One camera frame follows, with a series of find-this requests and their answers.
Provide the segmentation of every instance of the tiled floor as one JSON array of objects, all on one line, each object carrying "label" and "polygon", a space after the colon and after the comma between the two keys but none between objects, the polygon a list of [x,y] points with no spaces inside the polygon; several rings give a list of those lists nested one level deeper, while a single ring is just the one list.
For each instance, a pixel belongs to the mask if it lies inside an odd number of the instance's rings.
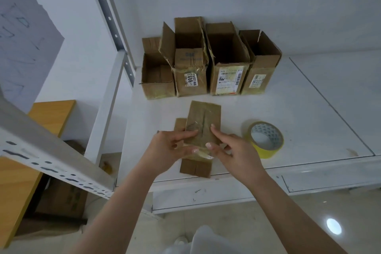
[{"label": "tiled floor", "polygon": [[[293,199],[328,233],[326,220],[334,218],[342,234],[330,235],[349,253],[379,253],[381,249],[381,191],[350,194],[347,190],[293,196]],[[89,199],[86,213],[91,222],[105,200]],[[285,253],[256,202],[174,212],[164,220],[141,217],[127,253],[160,253],[179,236],[190,240],[201,225],[239,244],[249,253]],[[32,241],[15,241],[6,253],[67,253],[81,233]]]}]

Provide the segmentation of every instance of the forearm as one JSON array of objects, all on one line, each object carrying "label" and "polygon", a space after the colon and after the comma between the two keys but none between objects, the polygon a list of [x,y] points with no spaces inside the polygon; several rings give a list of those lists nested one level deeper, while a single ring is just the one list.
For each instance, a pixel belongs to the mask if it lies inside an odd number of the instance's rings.
[{"label": "forearm", "polygon": [[249,190],[288,253],[345,253],[268,174]]},{"label": "forearm", "polygon": [[154,179],[154,175],[138,164],[106,203],[72,253],[124,254]]}]

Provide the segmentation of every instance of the white label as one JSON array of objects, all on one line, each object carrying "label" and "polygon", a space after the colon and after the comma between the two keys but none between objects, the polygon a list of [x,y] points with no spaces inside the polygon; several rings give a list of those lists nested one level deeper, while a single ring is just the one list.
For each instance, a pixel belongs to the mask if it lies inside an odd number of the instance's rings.
[{"label": "white label", "polygon": [[198,86],[197,76],[195,73],[186,73],[185,75],[185,86]]},{"label": "white label", "polygon": [[218,73],[216,94],[236,94],[244,66],[221,67]]},{"label": "white label", "polygon": [[251,81],[251,84],[249,86],[249,88],[259,88],[264,80],[264,78],[266,77],[265,74],[256,74],[253,78],[253,80]]}]

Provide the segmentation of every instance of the yellow wooden board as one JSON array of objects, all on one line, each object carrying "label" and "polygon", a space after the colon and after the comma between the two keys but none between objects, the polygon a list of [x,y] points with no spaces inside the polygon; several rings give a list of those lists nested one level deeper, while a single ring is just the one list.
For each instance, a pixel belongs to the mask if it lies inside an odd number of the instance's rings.
[{"label": "yellow wooden board", "polygon": [[[34,103],[29,116],[60,137],[75,100]],[[7,248],[31,201],[42,173],[0,157],[0,249]]]}]

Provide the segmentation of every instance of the tape roll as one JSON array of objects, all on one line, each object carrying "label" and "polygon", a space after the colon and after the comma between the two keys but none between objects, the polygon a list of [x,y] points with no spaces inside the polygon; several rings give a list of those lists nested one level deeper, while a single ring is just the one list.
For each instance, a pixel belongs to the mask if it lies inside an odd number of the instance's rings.
[{"label": "tape roll", "polygon": [[271,158],[282,148],[284,142],[280,130],[263,121],[252,123],[247,130],[245,139],[253,145],[261,159]]}]

